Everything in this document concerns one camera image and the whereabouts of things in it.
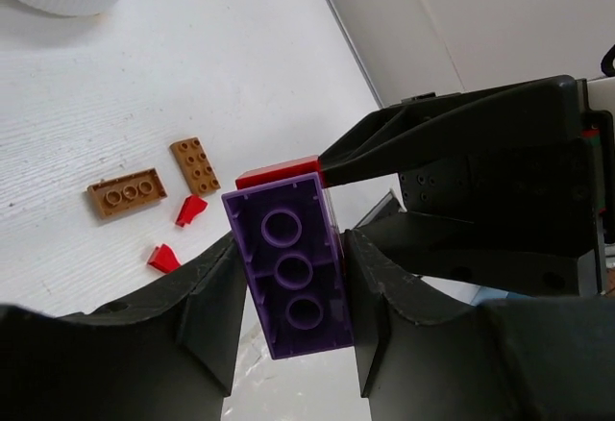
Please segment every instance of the purple lego brick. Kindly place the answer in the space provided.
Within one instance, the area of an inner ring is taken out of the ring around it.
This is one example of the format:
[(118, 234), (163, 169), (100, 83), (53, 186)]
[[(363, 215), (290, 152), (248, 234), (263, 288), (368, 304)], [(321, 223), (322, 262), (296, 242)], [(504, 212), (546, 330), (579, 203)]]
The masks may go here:
[(222, 200), (271, 358), (352, 345), (338, 234), (318, 173)]

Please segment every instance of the white table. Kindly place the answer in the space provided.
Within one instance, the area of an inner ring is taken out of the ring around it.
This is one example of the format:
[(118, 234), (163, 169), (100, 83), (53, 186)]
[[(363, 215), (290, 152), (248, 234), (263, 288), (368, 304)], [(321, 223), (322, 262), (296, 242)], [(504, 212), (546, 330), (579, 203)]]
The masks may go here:
[[(121, 0), (59, 18), (0, 0), (0, 298), (89, 312), (229, 230), (220, 195), (257, 166), (318, 154), (376, 108), (325, 0)], [(198, 136), (222, 184), (180, 229), (170, 143)], [(156, 167), (168, 198), (101, 222), (85, 190)], [(335, 189), (342, 227), (393, 178)], [(256, 324), (248, 299), (243, 331)]]

